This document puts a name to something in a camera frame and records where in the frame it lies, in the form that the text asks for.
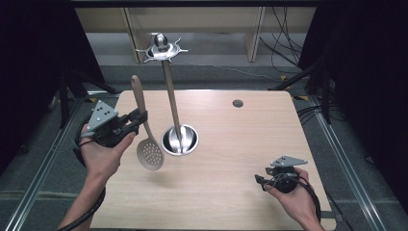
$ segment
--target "spoon head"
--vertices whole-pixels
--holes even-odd
[[[165,161],[162,149],[151,139],[143,140],[138,144],[137,154],[140,163],[149,170],[160,169]]]

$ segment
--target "desk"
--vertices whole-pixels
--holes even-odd
[[[304,159],[301,166],[319,197],[322,211],[331,211],[312,154],[285,91],[177,90],[181,123],[194,127],[199,144],[189,155],[166,154],[158,171],[141,166],[136,155],[143,129],[124,153],[118,172],[107,185],[107,196],[94,215],[92,228],[190,230],[297,230],[301,227],[279,202],[263,192],[254,174],[282,155]],[[149,124],[159,140],[171,127],[167,92],[144,92]],[[241,108],[233,101],[243,101]],[[124,91],[116,108],[135,109],[131,91]],[[336,221],[323,218],[324,228]]]

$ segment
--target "person's right hand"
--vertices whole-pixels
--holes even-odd
[[[309,174],[307,171],[295,168],[299,176],[309,181]],[[289,193],[282,193],[270,185],[264,185],[265,190],[273,195],[285,209],[286,213],[296,220],[305,230],[324,230],[316,216],[316,208],[313,203],[312,196],[300,185]]]

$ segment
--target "table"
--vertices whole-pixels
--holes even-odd
[[[301,227],[279,202],[263,192],[254,174],[282,155],[304,159],[301,166],[319,197],[322,211],[331,211],[311,151],[285,91],[176,90],[180,123],[195,128],[199,144],[189,155],[165,156],[157,171],[138,161],[143,127],[123,154],[118,172],[107,185],[105,202],[92,228],[189,230],[297,230]],[[156,140],[173,126],[165,90],[145,90],[149,124]],[[233,101],[243,106],[236,108]],[[116,108],[135,109],[131,91],[124,91]],[[333,218],[323,218],[327,230]]]

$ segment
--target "person's left hand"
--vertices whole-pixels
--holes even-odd
[[[87,124],[82,129],[85,133]],[[97,177],[101,180],[108,181],[108,179],[115,174],[120,166],[120,158],[126,148],[133,142],[136,133],[128,134],[115,147],[104,147],[97,142],[89,142],[90,138],[82,138],[80,141],[81,153],[88,171],[88,177]]]

